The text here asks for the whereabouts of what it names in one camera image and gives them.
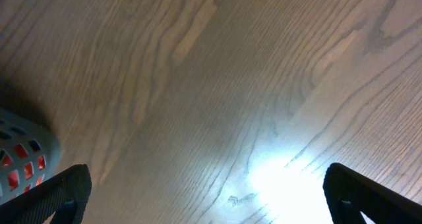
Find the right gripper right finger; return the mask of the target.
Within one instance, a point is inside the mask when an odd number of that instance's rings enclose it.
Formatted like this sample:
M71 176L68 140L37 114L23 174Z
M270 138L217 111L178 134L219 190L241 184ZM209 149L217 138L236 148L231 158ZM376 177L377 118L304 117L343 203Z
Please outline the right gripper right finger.
M323 182L326 203L335 224L420 223L421 205L340 164L332 163Z

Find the dark grey plastic basket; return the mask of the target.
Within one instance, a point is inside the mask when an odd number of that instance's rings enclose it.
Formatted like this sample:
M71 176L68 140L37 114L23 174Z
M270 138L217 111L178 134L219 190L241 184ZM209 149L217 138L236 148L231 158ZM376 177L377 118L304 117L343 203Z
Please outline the dark grey plastic basket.
M56 136L45 127L1 110L1 203L54 176L61 157Z

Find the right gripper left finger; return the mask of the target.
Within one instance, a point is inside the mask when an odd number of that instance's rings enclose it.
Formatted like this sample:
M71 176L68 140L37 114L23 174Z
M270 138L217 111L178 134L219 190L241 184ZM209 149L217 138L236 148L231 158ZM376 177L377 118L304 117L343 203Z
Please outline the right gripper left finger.
M73 165L32 190L1 206L1 222L52 223L82 222L92 190L86 164Z

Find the orange biscuit roll pack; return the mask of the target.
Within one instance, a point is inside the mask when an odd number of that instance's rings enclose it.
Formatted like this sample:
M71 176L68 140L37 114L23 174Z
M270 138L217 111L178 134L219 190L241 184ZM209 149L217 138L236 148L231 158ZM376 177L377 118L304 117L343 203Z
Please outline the orange biscuit roll pack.
M46 156L22 144L1 149L1 188L3 194L18 196L45 180Z

